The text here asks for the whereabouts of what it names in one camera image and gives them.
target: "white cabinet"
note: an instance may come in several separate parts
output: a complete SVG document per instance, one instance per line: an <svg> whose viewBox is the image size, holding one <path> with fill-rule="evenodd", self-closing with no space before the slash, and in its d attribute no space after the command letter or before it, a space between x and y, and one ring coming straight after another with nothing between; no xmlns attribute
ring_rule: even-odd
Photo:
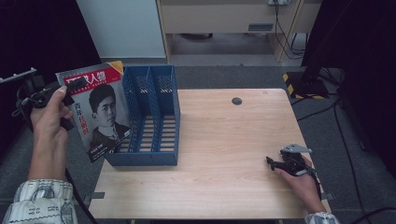
<svg viewBox="0 0 396 224"><path fill-rule="evenodd" d="M101 58L165 58L155 0L77 0Z"/></svg>

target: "magazine cover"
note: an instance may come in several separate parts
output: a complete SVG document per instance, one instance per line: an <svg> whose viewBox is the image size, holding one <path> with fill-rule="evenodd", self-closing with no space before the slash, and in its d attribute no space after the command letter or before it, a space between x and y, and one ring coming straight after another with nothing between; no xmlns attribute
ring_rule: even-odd
<svg viewBox="0 0 396 224"><path fill-rule="evenodd" d="M86 87L71 92L73 120L84 148L94 162L130 134L130 121L121 78L122 62L102 63L57 73L61 85L84 77Z"/></svg>

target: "black device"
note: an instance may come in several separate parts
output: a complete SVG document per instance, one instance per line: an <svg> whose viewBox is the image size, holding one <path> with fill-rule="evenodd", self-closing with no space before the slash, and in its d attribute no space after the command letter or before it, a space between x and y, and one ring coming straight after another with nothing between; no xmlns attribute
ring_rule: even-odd
<svg viewBox="0 0 396 224"><path fill-rule="evenodd" d="M321 199L320 184L318 182L318 176L315 169L305 164L302 152L311 153L312 150L306 147L301 147L297 144L290 144L286 147L282 147L280 150L280 155L283 161L274 161L273 159L266 157L267 163L271 166L271 170L275 168L282 169L288 174L293 176L300 176L304 174L309 174L315 180L315 184L318 190L318 196Z"/></svg>
<svg viewBox="0 0 396 224"><path fill-rule="evenodd" d="M30 120L32 109L45 107L52 94L61 88L61 85L59 85L58 82L52 82L45 85L43 77L36 76L35 72L36 70L31 68L30 71L0 80L0 83L3 83L23 78L23 85L20 86L17 92L17 109L12 113L12 116L17 117L21 114L31 131L33 131L33 124ZM66 84L65 86L67 87L67 91L66 96L63 99L64 105L71 105L74 103L74 100L70 96L70 92L82 88L87 84L87 80L83 77ZM61 126L67 131L74 128L73 123L68 119L61 119Z"/></svg>

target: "patterned sleeve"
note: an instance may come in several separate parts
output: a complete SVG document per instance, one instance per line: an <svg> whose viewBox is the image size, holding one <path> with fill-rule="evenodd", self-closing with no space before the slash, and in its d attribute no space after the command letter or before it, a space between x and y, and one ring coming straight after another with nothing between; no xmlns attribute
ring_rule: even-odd
<svg viewBox="0 0 396 224"><path fill-rule="evenodd" d="M325 213L325 212L309 214L305 218L305 223L306 224L340 224L338 219L333 214Z"/></svg>
<svg viewBox="0 0 396 224"><path fill-rule="evenodd" d="M20 185L8 208L6 223L76 224L73 186L62 180L29 180Z"/></svg>

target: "gray floor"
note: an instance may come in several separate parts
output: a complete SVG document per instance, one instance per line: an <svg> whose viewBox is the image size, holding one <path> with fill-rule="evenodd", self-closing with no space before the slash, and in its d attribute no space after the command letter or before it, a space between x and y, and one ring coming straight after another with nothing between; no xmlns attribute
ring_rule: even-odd
<svg viewBox="0 0 396 224"><path fill-rule="evenodd" d="M176 67L177 85L180 89L215 88L281 88L286 89L282 75L288 71L302 71L301 60L285 59L276 63L265 35L217 35L211 39L188 39L176 36L171 63ZM296 48L304 46L304 39ZM126 64L163 63L163 60L124 60ZM330 92L336 88L326 82ZM325 100L303 100L293 106L296 118L319 111L331 105L336 95ZM385 169L374 152L361 150L346 112L336 107L337 116L346 138L346 145L357 177L361 201L367 212L381 207L396 206L396 180ZM333 110L299 121L304 140L313 149L312 159L318 170L322 187L335 199L330 201L332 211L342 223L351 223L362 215L340 132ZM103 159L90 164L84 154L76 130L69 133L68 169L81 195L92 194L100 173ZM0 218L18 185L26 178L33 136L29 130L21 130L7 160L0 166ZM79 223L90 223L77 206ZM371 217L372 223L395 223L395 212L384 212ZM101 223L125 223L123 220L100 220ZM150 223L137 220L137 223ZM237 223L268 223L250 221ZM304 223L303 220L284 220L284 223Z"/></svg>

